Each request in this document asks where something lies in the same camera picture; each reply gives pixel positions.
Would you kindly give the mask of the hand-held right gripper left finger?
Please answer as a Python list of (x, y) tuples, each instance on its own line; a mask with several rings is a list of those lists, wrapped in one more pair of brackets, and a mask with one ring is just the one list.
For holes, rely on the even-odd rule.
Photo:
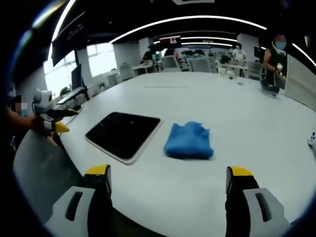
[(111, 166), (88, 169), (80, 187), (70, 187), (54, 204), (45, 227), (54, 237), (111, 237)]

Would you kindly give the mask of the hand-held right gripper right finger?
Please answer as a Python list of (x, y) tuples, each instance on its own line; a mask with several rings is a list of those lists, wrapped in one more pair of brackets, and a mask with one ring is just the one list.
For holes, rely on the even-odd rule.
[(291, 228), (281, 202), (242, 167), (227, 167), (225, 211), (227, 237), (282, 237)]

